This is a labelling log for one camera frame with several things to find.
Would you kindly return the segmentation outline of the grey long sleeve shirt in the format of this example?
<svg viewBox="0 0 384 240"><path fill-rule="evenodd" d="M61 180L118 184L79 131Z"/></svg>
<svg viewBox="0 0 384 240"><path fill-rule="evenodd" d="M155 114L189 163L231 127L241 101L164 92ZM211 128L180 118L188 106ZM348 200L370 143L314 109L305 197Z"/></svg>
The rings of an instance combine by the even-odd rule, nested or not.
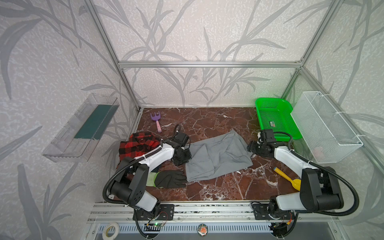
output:
<svg viewBox="0 0 384 240"><path fill-rule="evenodd" d="M235 130L195 142L190 151L192 158L186 163L188 182L215 179L253 165L252 153Z"/></svg>

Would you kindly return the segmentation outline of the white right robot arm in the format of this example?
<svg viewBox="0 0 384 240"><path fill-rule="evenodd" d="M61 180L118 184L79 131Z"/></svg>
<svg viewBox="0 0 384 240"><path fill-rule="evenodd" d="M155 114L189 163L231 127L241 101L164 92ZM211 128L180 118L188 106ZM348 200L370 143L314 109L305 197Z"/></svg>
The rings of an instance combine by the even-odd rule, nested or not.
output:
<svg viewBox="0 0 384 240"><path fill-rule="evenodd" d="M353 214L360 205L356 189L331 167L323 167L300 154L293 148L293 136L288 142L277 141L277 132L267 129L258 133L258 139L251 141L247 150L260 157L278 160L293 171L300 180L300 190L293 194L271 198L272 207L280 211L296 213L315 213L326 216L343 217ZM343 210L345 205L340 183L343 183L353 195L353 204Z"/></svg>

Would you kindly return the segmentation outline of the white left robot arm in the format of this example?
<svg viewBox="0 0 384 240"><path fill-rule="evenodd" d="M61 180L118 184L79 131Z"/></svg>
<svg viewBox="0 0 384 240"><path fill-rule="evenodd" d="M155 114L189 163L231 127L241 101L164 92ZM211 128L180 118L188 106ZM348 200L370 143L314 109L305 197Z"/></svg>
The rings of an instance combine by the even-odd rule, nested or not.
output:
<svg viewBox="0 0 384 240"><path fill-rule="evenodd" d="M190 138L179 127L165 140L150 132L137 132L120 143L119 158L116 172L102 190L104 201L155 212L160 201L146 188L178 189L186 186L187 176L184 172L159 171L159 168L167 161L175 166L188 163L192 158Z"/></svg>

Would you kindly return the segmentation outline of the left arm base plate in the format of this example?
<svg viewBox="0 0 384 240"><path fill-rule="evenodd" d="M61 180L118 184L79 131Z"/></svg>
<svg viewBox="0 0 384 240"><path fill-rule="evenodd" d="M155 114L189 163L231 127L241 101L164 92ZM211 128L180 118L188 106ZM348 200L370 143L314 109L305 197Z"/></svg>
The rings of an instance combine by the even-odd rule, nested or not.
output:
<svg viewBox="0 0 384 240"><path fill-rule="evenodd" d="M156 204L152 211L139 209L134 212L133 220L137 221L171 221L175 213L175 205L173 204Z"/></svg>

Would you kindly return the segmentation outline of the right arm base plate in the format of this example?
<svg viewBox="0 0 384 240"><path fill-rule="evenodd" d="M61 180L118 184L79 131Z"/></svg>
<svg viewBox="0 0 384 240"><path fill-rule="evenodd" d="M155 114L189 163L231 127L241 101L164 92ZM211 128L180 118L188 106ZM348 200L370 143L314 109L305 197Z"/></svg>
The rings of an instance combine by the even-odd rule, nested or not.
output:
<svg viewBox="0 0 384 240"><path fill-rule="evenodd" d="M293 211L281 210L275 202L252 202L251 207L256 220L290 222L295 219Z"/></svg>

